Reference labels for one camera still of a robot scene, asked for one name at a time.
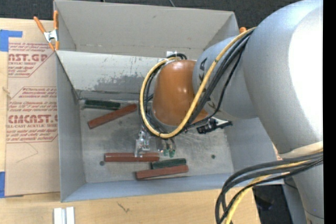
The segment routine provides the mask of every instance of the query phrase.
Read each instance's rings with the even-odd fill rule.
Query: brown wooden stick
[[[133,153],[116,152],[105,153],[105,162],[156,162],[160,159],[157,152],[146,152],[142,157],[135,157]]]
[[[106,115],[100,116],[98,118],[95,118],[88,122],[89,128],[93,129],[98,126],[101,126],[105,123],[108,123],[110,121],[116,120],[122,116],[125,116],[127,114],[130,114],[134,111],[136,111],[137,105],[136,104],[130,104],[125,106],[124,108],[120,108],[116,111],[110,112]]]
[[[135,176],[137,179],[147,179],[158,176],[167,176],[167,175],[175,175],[180,173],[186,173],[189,171],[187,165],[179,165],[167,168],[159,168],[159,169],[149,169],[135,172]]]

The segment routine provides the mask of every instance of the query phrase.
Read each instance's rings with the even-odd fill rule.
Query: blue tape
[[[5,172],[0,172],[0,198],[5,198]]]
[[[0,30],[0,51],[8,51],[10,37],[22,37],[22,31]]]

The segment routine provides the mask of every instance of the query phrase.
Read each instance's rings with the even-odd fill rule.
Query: black connector
[[[232,126],[232,122],[225,122],[223,124],[217,125],[217,121],[215,119],[209,119],[207,124],[197,127],[197,131],[199,134],[206,134],[212,132],[218,128],[224,129],[226,127]]]

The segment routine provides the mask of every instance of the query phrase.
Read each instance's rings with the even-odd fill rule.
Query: robotic arm
[[[322,45],[323,0],[304,0],[208,48],[197,61],[167,58],[144,80],[144,129],[168,139],[210,119],[259,118],[282,159],[323,152]],[[324,223],[323,164],[293,180],[307,223]]]

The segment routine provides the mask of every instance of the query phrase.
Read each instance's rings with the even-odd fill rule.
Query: yellow cable
[[[291,167],[291,166],[297,166],[297,165],[300,165],[300,164],[303,164],[305,162],[307,162],[308,160],[306,161],[302,161],[302,162],[297,162],[297,163],[289,163],[289,164],[283,164],[283,165],[278,165],[275,167],[275,169],[280,169],[280,168],[285,168],[285,167]],[[259,176],[259,177],[256,177],[255,179],[253,179],[247,186],[248,188],[246,188],[244,191],[242,191],[239,196],[237,197],[237,199],[234,201],[231,209],[230,209],[230,212],[227,214],[227,217],[225,219],[225,222],[224,224],[230,224],[231,222],[231,219],[232,219],[232,216],[233,214],[235,213],[239,203],[241,202],[242,198],[245,196],[245,194],[247,193],[248,190],[250,190],[250,188],[252,188],[253,184],[254,183],[257,183],[257,182],[260,182],[262,180],[264,180],[265,178],[269,177],[270,175],[265,175],[265,176]]]
[[[204,79],[203,79],[203,81],[202,81],[202,83],[201,83],[201,85],[200,85],[200,87],[199,87],[199,89],[198,89],[198,91],[197,91],[197,93],[196,93],[196,95],[195,95],[195,98],[194,98],[194,100],[193,100],[193,102],[192,102],[192,104],[191,104],[189,110],[187,111],[187,113],[186,113],[184,119],[182,120],[182,122],[180,123],[180,125],[179,125],[174,131],[172,131],[172,132],[170,132],[170,133],[166,133],[166,134],[165,134],[165,133],[160,133],[160,132],[158,132],[157,130],[155,130],[155,129],[151,126],[151,124],[148,122],[148,120],[147,120],[147,118],[146,118],[145,110],[144,110],[144,107],[143,107],[143,94],[144,94],[144,90],[145,90],[145,87],[146,87],[147,81],[149,80],[150,75],[154,72],[154,70],[155,70],[157,67],[159,67],[159,66],[163,65],[164,63],[166,63],[167,60],[162,60],[161,62],[157,63],[157,64],[156,64],[156,65],[155,65],[155,66],[148,72],[148,74],[146,75],[146,77],[145,77],[145,79],[144,79],[144,81],[143,81],[143,83],[142,83],[141,90],[140,90],[140,100],[139,100],[139,101],[140,101],[140,113],[141,113],[142,120],[143,120],[145,126],[148,128],[148,130],[149,130],[152,134],[154,134],[154,135],[156,135],[156,136],[159,136],[159,137],[161,137],[161,138],[171,138],[171,137],[177,135],[177,134],[183,129],[183,127],[185,126],[185,124],[187,123],[187,121],[189,120],[189,118],[191,117],[193,111],[195,110],[196,105],[197,105],[197,103],[198,103],[198,100],[200,99],[201,94],[202,94],[202,92],[203,92],[203,90],[204,90],[204,88],[205,88],[205,86],[206,86],[206,83],[208,82],[208,80],[209,80],[209,78],[210,78],[210,75],[211,75],[211,73],[213,72],[213,70],[215,69],[215,67],[216,67],[217,63],[219,62],[219,60],[220,60],[220,59],[222,58],[222,56],[228,51],[228,49],[229,49],[230,47],[232,47],[232,45],[233,45],[234,43],[236,43],[239,39],[243,38],[246,34],[248,34],[249,32],[251,32],[251,31],[254,30],[254,29],[255,29],[255,27],[254,27],[254,28],[251,28],[251,29],[249,29],[249,30],[247,30],[247,31],[245,31],[245,32],[243,32],[243,33],[241,33],[241,34],[239,34],[238,36],[236,36],[236,37],[235,37],[235,38],[234,38],[228,45],[226,45],[225,48],[218,54],[218,56],[216,57],[216,59],[213,61],[213,63],[212,63],[211,66],[209,67],[208,72],[207,72],[206,75],[204,76]]]

